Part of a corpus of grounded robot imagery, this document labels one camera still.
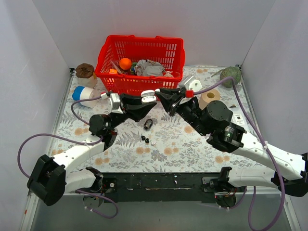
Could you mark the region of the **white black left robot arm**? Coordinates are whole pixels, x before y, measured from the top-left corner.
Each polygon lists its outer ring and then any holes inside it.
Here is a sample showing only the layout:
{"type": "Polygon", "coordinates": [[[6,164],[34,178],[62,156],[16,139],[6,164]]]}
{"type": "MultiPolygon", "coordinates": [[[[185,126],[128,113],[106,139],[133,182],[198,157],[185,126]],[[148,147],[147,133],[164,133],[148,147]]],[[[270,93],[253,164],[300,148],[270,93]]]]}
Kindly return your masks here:
{"type": "Polygon", "coordinates": [[[41,156],[35,164],[27,187],[47,206],[58,202],[65,193],[79,189],[99,192],[103,188],[100,171],[92,167],[78,172],[74,169],[111,147],[117,137],[117,126],[127,119],[140,121],[157,104],[153,90],[146,90],[141,96],[102,93],[97,99],[108,99],[111,112],[90,118],[90,135],[61,154],[41,156]]]}

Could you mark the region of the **white earbud charging case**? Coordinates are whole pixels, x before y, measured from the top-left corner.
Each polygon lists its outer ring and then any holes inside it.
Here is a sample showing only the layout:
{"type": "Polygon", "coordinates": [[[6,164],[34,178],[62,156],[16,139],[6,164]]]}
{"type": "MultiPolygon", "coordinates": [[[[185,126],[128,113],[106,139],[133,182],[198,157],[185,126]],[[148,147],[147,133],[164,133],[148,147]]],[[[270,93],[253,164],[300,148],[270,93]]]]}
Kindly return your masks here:
{"type": "Polygon", "coordinates": [[[141,93],[141,103],[151,103],[156,101],[154,90],[145,90],[141,93]]]}

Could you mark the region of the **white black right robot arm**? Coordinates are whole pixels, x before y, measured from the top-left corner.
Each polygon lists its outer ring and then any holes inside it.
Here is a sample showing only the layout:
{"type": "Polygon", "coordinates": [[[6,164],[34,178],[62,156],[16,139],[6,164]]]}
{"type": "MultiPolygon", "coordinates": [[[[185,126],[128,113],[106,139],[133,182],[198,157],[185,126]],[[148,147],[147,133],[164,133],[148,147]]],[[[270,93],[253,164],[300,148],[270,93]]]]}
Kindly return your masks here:
{"type": "Polygon", "coordinates": [[[207,143],[221,151],[240,155],[264,166],[260,171],[223,167],[219,176],[204,183],[207,190],[231,191],[243,186],[275,188],[287,195],[302,197],[308,192],[308,155],[296,155],[262,141],[243,127],[232,123],[233,112],[221,101],[200,109],[193,91],[159,89],[151,99],[124,94],[120,97],[125,110],[140,115],[144,106],[160,100],[165,111],[180,115],[207,143]]]}

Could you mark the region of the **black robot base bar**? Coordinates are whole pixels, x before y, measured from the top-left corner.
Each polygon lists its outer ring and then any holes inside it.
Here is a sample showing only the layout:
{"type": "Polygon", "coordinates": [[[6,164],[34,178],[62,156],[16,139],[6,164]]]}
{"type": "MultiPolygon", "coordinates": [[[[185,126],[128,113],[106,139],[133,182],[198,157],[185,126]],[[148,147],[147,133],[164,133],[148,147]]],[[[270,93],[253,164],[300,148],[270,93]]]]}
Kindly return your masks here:
{"type": "Polygon", "coordinates": [[[237,189],[220,173],[104,173],[96,189],[80,190],[119,202],[214,203],[216,195],[234,196],[237,189]]]}

